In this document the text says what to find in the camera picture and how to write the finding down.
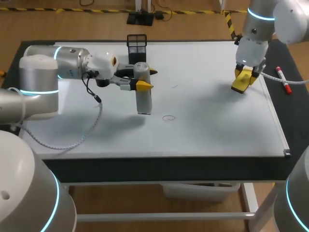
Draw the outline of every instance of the blue led ring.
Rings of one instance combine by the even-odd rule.
[[[289,197],[289,191],[288,191],[288,185],[289,185],[289,179],[286,182],[286,199],[288,200],[288,204],[290,206],[290,209],[294,215],[294,217],[296,218],[296,220],[298,221],[298,223],[305,229],[306,232],[309,232],[309,229],[305,226],[305,224],[299,219],[299,217],[297,216],[295,210],[292,207],[292,204],[290,202],[290,197]]]
[[[57,178],[55,177],[54,174],[53,174],[53,177],[54,177],[54,179],[56,181],[56,186],[57,186],[56,203],[55,203],[55,206],[54,206],[54,209],[53,209],[53,212],[52,212],[51,216],[49,217],[47,223],[45,224],[45,226],[43,227],[43,229],[40,232],[45,232],[46,231],[47,227],[50,225],[50,223],[52,222],[52,220],[53,220],[53,218],[55,216],[55,213],[56,213],[56,210],[57,210],[58,204],[59,204],[59,183],[58,183],[58,180],[57,180]]]
[[[251,14],[253,17],[258,18],[258,19],[262,19],[262,20],[266,20],[266,21],[275,21],[275,18],[267,18],[267,17],[262,17],[259,16],[255,13],[253,13],[249,8],[248,8],[248,13]]]

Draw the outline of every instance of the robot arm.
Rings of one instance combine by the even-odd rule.
[[[0,89],[0,123],[48,119],[58,112],[57,62],[47,56],[21,58],[20,93]]]
[[[92,56],[84,48],[33,45],[20,59],[19,69],[20,92],[0,89],[0,124],[54,117],[58,79],[81,80],[84,74],[99,87],[116,84],[121,90],[135,90],[138,113],[151,113],[150,75],[157,72],[146,63],[119,64],[112,52]]]
[[[276,33],[286,44],[309,40],[309,1],[307,0],[251,0],[243,28],[235,44],[236,78],[244,66],[252,67],[247,86],[241,89],[240,82],[234,81],[232,89],[243,93],[252,85],[265,67],[268,42]]]
[[[134,81],[134,65],[119,63],[114,52],[91,55],[84,48],[33,45],[26,49],[24,56],[46,55],[58,62],[59,79],[81,79],[87,72],[98,72],[94,77],[99,87],[116,84],[121,90],[150,90],[150,82]],[[150,74],[157,73],[150,69]]]

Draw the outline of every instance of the black cable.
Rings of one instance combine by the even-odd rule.
[[[151,11],[151,13],[153,13],[153,12],[155,12],[155,6],[154,6],[154,4],[153,4],[153,1],[151,1],[151,5],[154,7],[154,10]]]
[[[84,80],[84,76],[82,76],[82,82],[84,86],[86,87],[87,93],[89,93],[91,96],[95,96],[95,93],[89,88],[89,80],[90,80],[90,77],[88,76],[87,83],[86,83]]]
[[[93,3],[95,3],[95,0],[92,0],[92,2],[89,3],[89,4],[82,4],[82,0],[79,0],[79,5],[80,6],[91,6]]]
[[[165,22],[170,21],[170,20],[172,19],[172,17],[173,17],[173,11],[172,11],[172,9],[169,8],[168,6],[162,6],[162,5],[160,5],[160,4],[158,3],[158,0],[155,0],[155,2],[156,2],[156,4],[157,4],[159,7],[165,8],[165,9],[169,9],[169,10],[170,10],[170,17],[169,17],[169,19],[168,19],[168,20],[163,20],[163,19],[162,19],[162,21],[165,21]]]

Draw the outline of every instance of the table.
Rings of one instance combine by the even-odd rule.
[[[25,49],[32,44],[55,44],[56,41],[22,42],[4,81],[3,88],[18,87],[18,62]],[[289,80],[302,80],[296,65],[285,45],[274,40],[266,55],[265,72],[276,75],[275,67],[281,66]],[[305,86],[292,86],[293,94],[287,96],[282,85],[265,80],[276,115],[291,151],[290,157],[152,157],[152,158],[106,158],[106,159],[47,159],[46,165],[62,183],[77,185],[123,184],[204,181],[237,181],[243,183],[248,213],[202,213],[202,214],[155,214],[155,215],[90,215],[79,216],[79,220],[145,220],[149,219],[250,219],[251,231],[258,231],[271,212],[271,203],[276,196],[274,188],[265,203],[257,209],[256,199],[250,200],[252,181],[284,181],[295,163],[307,148],[309,141],[308,92]]]

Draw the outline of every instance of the white table surface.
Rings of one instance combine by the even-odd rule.
[[[126,43],[57,43],[91,54],[115,51],[128,63]],[[233,42],[148,43],[147,62],[158,70],[151,80],[153,111],[138,115],[135,92],[91,82],[103,102],[103,116],[79,147],[60,152],[20,136],[43,159],[128,157],[282,157],[288,149],[265,82],[260,76],[244,94],[231,90]],[[27,127],[50,145],[70,145],[98,114],[97,103],[79,80],[59,82],[59,114],[29,121]],[[164,121],[163,116],[175,119]]]

